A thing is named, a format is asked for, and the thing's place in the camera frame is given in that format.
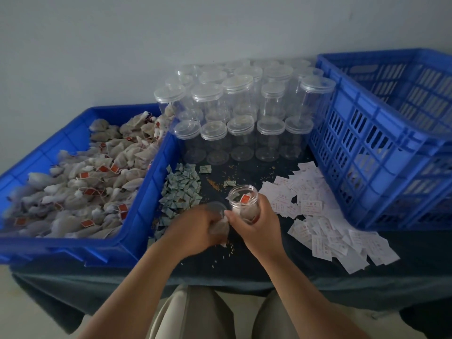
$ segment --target gray wall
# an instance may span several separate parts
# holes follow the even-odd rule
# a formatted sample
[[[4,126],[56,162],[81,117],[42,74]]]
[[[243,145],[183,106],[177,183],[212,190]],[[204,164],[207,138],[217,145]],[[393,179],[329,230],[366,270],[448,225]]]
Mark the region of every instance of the gray wall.
[[[178,64],[452,52],[451,10],[452,0],[0,0],[0,172],[88,107],[153,102]]]

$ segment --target person's right hand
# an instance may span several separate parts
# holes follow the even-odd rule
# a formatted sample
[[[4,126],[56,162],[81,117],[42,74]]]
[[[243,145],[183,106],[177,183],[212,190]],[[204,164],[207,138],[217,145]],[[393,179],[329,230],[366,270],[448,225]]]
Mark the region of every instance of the person's right hand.
[[[251,253],[263,260],[285,256],[278,216],[273,211],[265,195],[259,194],[260,217],[253,225],[248,225],[231,210],[225,215],[231,226],[241,235]]]

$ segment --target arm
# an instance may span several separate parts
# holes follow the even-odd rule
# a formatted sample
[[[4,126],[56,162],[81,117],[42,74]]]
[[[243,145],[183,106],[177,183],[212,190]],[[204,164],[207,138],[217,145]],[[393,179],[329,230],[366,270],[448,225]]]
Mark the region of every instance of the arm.
[[[284,251],[278,216],[259,194],[260,218],[254,225],[225,211],[229,223],[267,271],[300,338],[368,338],[340,313],[295,266]]]
[[[191,208],[173,220],[111,296],[94,314],[80,339],[143,339],[150,327],[167,279],[185,257],[224,243],[223,235],[208,228],[220,219],[204,205]]]

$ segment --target person's right arm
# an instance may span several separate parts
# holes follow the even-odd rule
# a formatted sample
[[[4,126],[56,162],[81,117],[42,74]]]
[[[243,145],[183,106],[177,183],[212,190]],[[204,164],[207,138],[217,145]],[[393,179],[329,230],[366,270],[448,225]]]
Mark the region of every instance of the person's right arm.
[[[232,211],[229,223],[267,271],[300,338],[369,338],[340,313],[286,255],[278,216],[265,195],[259,194],[260,218],[248,225]]]

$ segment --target beige pants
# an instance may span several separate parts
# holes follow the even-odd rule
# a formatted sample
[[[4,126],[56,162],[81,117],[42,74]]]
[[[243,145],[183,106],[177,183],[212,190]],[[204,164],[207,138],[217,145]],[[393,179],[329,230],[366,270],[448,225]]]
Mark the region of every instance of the beige pants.
[[[157,315],[149,338],[233,339],[234,314],[212,288],[178,286]],[[252,338],[298,338],[276,291],[259,309]]]

